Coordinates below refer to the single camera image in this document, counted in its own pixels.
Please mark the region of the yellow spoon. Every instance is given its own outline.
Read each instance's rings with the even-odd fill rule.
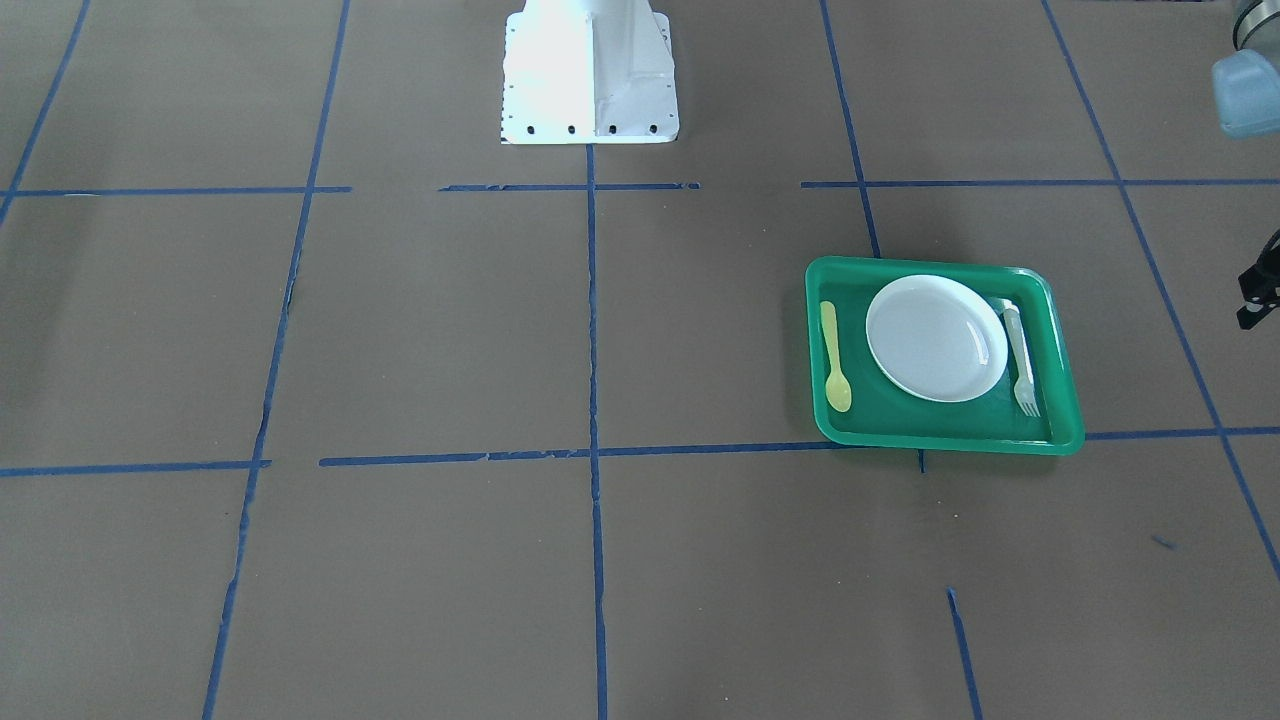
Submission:
[[[840,336],[836,334],[836,306],[823,300],[818,307],[822,310],[822,337],[827,341],[827,356],[831,359],[831,374],[827,375],[827,402],[837,413],[847,413],[854,405],[854,388],[849,387],[849,379],[840,370]]]

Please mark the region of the plate rim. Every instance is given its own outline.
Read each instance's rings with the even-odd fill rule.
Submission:
[[[904,383],[899,380],[899,378],[895,378],[893,374],[884,368],[883,360],[881,360],[881,356],[876,352],[876,343],[872,342],[873,310],[876,310],[877,306],[883,306],[883,304],[890,300],[890,297],[886,296],[886,292],[892,292],[893,286],[897,286],[900,283],[908,284],[913,281],[925,282],[928,284],[934,286],[934,288],[941,290],[945,296],[954,300],[956,305],[964,307],[970,315],[973,313],[977,313],[978,315],[983,316],[982,329],[984,340],[992,346],[991,351],[995,355],[998,355],[1000,360],[992,365],[992,368],[998,366],[998,369],[988,370],[987,374],[991,375],[989,383],[987,383],[987,387],[984,387],[980,392],[975,395],[968,395],[965,397],[959,397],[955,400],[931,397],[928,395],[923,395],[920,392],[916,392],[915,389],[906,387]],[[955,281],[943,275],[933,273],[914,273],[887,282],[884,287],[879,288],[876,292],[870,302],[867,305],[867,316],[864,318],[864,327],[867,331],[867,347],[870,350],[872,359],[876,361],[876,365],[879,368],[884,378],[887,378],[902,392],[911,395],[914,397],[919,397],[920,400],[927,400],[929,402],[956,404],[956,402],[969,402],[970,400],[977,400],[983,395],[991,392],[992,388],[995,388],[1000,383],[1000,378],[1005,374],[1005,369],[1009,365],[1009,334],[1006,333],[1004,324],[1000,322],[1000,315],[997,315],[995,309],[991,305],[988,305],[987,301],[980,295],[978,295],[978,291],[975,291],[974,288],[966,286],[960,281]]]

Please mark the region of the green tray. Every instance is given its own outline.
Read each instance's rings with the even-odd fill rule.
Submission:
[[[867,307],[897,278],[929,274],[964,283],[995,307],[1012,300],[1023,314],[1036,374],[1041,418],[1028,418],[1014,401],[1012,354],[1004,377],[968,402],[931,402],[901,391],[876,365],[867,345]],[[1084,445],[1084,421],[1066,359],[1053,295],[1044,278],[1024,268],[959,265],[872,258],[819,258],[805,273],[813,411],[822,433],[842,445],[1070,455]],[[827,404],[831,372],[823,347],[818,302],[836,305],[840,357],[854,388],[854,406],[837,413]]]

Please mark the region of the spoon handle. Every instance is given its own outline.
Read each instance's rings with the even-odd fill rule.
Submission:
[[[827,341],[827,356],[831,357],[831,372],[840,370],[840,340],[836,334],[836,306],[823,300],[818,309],[822,311],[822,337]]]

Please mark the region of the white fork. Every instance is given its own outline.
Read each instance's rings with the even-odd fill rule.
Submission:
[[[1000,301],[1000,314],[1005,319],[1005,332],[1009,345],[1014,348],[1014,361],[1018,363],[1018,380],[1014,382],[1014,400],[1023,413],[1039,418],[1036,405],[1036,375],[1032,374],[1032,357],[1027,350],[1027,333],[1023,331],[1023,314],[1010,300]]]

